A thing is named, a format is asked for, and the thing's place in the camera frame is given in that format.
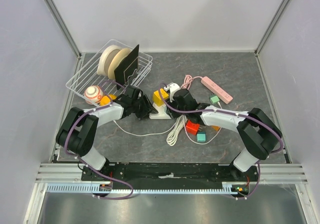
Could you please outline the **yellow cube plug adapter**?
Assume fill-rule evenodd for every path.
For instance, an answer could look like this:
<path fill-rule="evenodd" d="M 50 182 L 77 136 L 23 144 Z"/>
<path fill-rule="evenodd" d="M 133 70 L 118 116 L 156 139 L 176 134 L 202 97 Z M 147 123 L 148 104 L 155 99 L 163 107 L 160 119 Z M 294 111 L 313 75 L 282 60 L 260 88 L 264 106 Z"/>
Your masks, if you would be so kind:
<path fill-rule="evenodd" d="M 161 88 L 160 91 L 159 90 L 154 91 L 152 98 L 153 98 L 152 99 L 153 102 L 160 107 L 164 105 L 162 98 L 164 100 L 167 100 L 169 98 L 169 94 L 164 89 Z"/>

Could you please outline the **red cube plug adapter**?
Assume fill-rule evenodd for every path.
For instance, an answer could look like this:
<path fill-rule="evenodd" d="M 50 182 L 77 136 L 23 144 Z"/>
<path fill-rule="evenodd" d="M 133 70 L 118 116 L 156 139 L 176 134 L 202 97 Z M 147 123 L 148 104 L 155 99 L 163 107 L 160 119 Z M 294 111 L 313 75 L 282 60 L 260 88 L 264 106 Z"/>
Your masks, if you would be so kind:
<path fill-rule="evenodd" d="M 193 123 L 190 120 L 187 121 L 185 129 L 188 134 L 197 135 L 197 132 L 200 128 L 199 124 Z"/>

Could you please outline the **teal plug adapter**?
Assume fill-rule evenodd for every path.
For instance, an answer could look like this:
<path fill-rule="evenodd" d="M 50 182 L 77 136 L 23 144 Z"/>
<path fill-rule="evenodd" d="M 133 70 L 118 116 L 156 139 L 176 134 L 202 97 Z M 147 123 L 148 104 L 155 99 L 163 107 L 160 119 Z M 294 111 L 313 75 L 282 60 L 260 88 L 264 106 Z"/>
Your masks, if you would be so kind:
<path fill-rule="evenodd" d="M 206 133 L 205 132 L 198 132 L 197 134 L 196 134 L 197 136 L 197 139 L 196 139 L 196 141 L 197 142 L 199 142 L 199 143 L 205 143 L 206 142 Z"/>

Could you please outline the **pink power strip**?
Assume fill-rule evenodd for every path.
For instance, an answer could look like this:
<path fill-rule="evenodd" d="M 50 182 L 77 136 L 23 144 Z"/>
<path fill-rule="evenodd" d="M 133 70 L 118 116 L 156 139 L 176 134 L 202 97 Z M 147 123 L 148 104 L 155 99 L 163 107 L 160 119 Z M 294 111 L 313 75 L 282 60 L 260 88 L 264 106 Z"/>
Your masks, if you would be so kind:
<path fill-rule="evenodd" d="M 228 104 L 233 100 L 233 97 L 223 90 L 218 84 L 212 81 L 209 77 L 204 76 L 200 81 L 205 87 L 216 94 L 224 103 Z"/>

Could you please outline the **orange power strip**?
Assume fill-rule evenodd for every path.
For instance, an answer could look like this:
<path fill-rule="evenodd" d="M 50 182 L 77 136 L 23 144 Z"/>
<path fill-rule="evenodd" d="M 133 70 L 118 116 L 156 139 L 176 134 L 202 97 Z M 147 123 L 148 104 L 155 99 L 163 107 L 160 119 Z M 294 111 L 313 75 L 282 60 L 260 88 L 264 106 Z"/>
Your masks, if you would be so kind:
<path fill-rule="evenodd" d="M 221 128 L 219 126 L 212 126 L 215 131 L 219 131 Z"/>

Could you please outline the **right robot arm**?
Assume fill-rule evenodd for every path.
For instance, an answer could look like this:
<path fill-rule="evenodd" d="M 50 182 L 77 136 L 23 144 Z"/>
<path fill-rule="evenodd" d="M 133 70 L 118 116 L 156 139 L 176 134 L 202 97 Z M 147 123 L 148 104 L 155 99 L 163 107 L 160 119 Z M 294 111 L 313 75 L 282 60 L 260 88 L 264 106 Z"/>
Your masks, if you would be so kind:
<path fill-rule="evenodd" d="M 167 104 L 167 107 L 192 123 L 218 126 L 240 135 L 245 147 L 229 168 L 229 175 L 233 180 L 242 180 L 251 166 L 283 149 L 281 131 L 259 108 L 248 112 L 217 108 L 197 102 L 188 89 L 179 89 L 170 94 L 170 98 L 173 104 Z"/>

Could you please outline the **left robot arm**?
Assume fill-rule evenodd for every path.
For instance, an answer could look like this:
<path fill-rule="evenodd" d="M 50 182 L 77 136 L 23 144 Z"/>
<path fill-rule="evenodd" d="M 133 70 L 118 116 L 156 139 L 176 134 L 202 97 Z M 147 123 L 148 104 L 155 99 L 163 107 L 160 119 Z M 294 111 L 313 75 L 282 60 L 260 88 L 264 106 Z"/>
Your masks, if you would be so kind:
<path fill-rule="evenodd" d="M 92 174 L 98 180 L 106 180 L 110 169 L 105 164 L 109 161 L 93 145 L 97 128 L 131 114 L 142 120 L 157 113 L 141 89 L 128 86 L 124 93 L 108 105 L 86 110 L 71 108 L 58 130 L 55 142 L 63 147 L 67 154 L 78 156 L 92 167 Z"/>

